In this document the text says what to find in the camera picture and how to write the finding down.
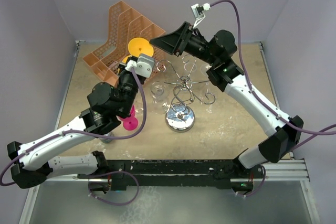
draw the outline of round metal base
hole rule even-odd
[[[170,107],[166,113],[165,121],[168,127],[175,132],[186,132],[190,130],[195,123],[194,111],[189,106],[185,109],[184,105],[175,105],[174,109],[176,111]]]

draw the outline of orange plastic rack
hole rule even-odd
[[[150,40],[161,36],[165,31],[141,15],[124,1],[112,5],[109,9],[109,33],[107,41],[83,57],[83,61],[99,80],[115,85],[118,63],[129,55],[128,42],[137,37]],[[163,60],[165,53],[154,47],[156,61]],[[155,76],[157,70],[153,70],[150,78]]]

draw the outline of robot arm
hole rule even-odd
[[[121,124],[117,116],[130,116],[138,85],[131,68],[135,69],[140,83],[144,84],[155,65],[152,57],[140,54],[130,57],[127,64],[119,65],[120,76],[116,87],[108,83],[97,84],[88,95],[90,108],[82,111],[65,126],[27,144],[9,143],[8,155],[13,160],[22,157],[11,167],[12,179],[20,188],[29,188],[45,180],[67,174],[103,173],[108,169],[102,152],[93,152],[86,156],[60,157],[64,151],[87,141],[95,139],[92,135],[81,132],[105,135]],[[27,153],[28,149],[51,138]]]
[[[203,13],[205,8],[194,5],[192,10],[196,21],[202,21],[204,16],[195,15],[195,13]],[[210,41],[207,41],[195,28],[199,22],[195,22],[193,26],[184,22],[175,32],[152,39],[150,43],[171,55],[179,56],[185,51],[210,64],[211,68],[207,74],[211,83],[239,102],[260,124],[268,138],[258,146],[247,149],[235,159],[240,169],[250,169],[267,161],[278,162],[298,143],[300,132],[271,114],[250,92],[244,72],[231,58],[237,51],[233,34],[220,30]],[[254,86],[252,88],[283,119],[297,127],[303,127],[300,117],[291,118],[287,113],[275,107]]]

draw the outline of beige table surface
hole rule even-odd
[[[87,95],[99,82],[86,67],[82,57],[95,50],[99,44],[82,44],[71,78],[64,109],[59,126],[65,125],[81,111],[88,108]],[[274,103],[264,61],[257,44],[245,44],[242,47],[243,57],[252,83]],[[183,67],[181,57],[167,55],[178,72]],[[233,56],[238,61],[237,53]],[[198,61],[200,69],[203,62]],[[165,75],[159,73],[151,82],[164,80]],[[200,71],[197,80],[206,80]],[[73,147],[62,155],[86,155],[92,151],[103,151],[108,159],[231,159],[249,147],[253,147],[266,139],[261,127],[243,107],[214,86],[217,100],[212,105],[204,105],[195,101],[190,107],[196,115],[195,125],[185,133],[176,133],[165,124],[165,115],[153,110],[152,98],[149,94],[150,83],[144,86],[148,117],[143,131],[128,140],[115,140],[103,144],[95,139]],[[136,98],[136,106],[141,104],[140,94]],[[114,131],[115,135],[128,135],[130,132],[122,125]]]

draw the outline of metal frame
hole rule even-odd
[[[77,41],[77,49],[75,52],[75,58],[78,57],[79,47],[80,47],[80,44],[83,42],[84,41]],[[271,85],[272,93],[275,98],[275,103],[277,106],[279,106],[277,97],[275,95],[275,90],[274,90],[274,86],[271,80],[271,76],[269,74],[269,69],[267,66],[267,62],[265,59],[265,54],[264,54],[264,50],[263,50],[263,46],[261,42],[259,42],[259,48],[260,48],[260,52],[261,52],[261,55],[262,55],[262,58],[265,64],[266,73],[269,79],[269,83]],[[73,63],[72,73],[74,71],[75,64],[76,64],[76,60]],[[65,95],[64,95],[64,98],[61,104],[61,108],[58,113],[55,130],[58,128],[60,116],[62,114],[65,99],[66,99],[68,89],[70,86],[72,73],[68,80],[67,90],[65,91]],[[277,164],[272,164],[272,163],[264,164],[265,169],[266,169],[266,180],[267,181],[301,181],[302,193],[306,201],[310,219],[313,224],[320,224],[321,222],[320,222],[319,214],[318,214],[315,201],[314,201],[314,197],[312,194],[312,190],[309,184],[309,175],[308,175],[306,163],[304,160],[295,160],[292,152],[290,153],[290,157],[291,157],[290,160],[281,160]],[[49,181],[53,181],[53,182],[75,181],[75,182],[87,183],[89,180],[88,179],[78,179],[77,175],[65,175],[65,176],[51,178],[49,179]],[[90,181],[91,182],[107,182],[106,179],[102,179],[102,178],[90,179]],[[245,181],[246,179],[231,179],[231,182],[245,182]],[[29,224],[30,218],[33,213],[38,191],[39,191],[39,186],[29,189],[28,196],[27,196],[27,199],[24,205],[24,209],[23,209],[19,224]]]

